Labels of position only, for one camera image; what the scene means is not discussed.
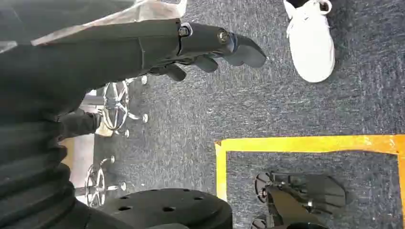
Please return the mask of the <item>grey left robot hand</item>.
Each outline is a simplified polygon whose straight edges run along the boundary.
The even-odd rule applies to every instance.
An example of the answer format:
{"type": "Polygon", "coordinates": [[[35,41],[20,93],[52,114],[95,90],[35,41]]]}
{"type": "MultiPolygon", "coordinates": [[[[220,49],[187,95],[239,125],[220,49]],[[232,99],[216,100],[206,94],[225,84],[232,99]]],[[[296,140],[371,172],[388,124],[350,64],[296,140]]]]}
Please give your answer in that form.
{"type": "Polygon", "coordinates": [[[95,26],[36,45],[20,43],[0,55],[0,123],[55,120],[106,83],[148,73],[181,81],[181,64],[210,73],[217,58],[253,68],[266,61],[250,38],[177,19],[95,26]]]}

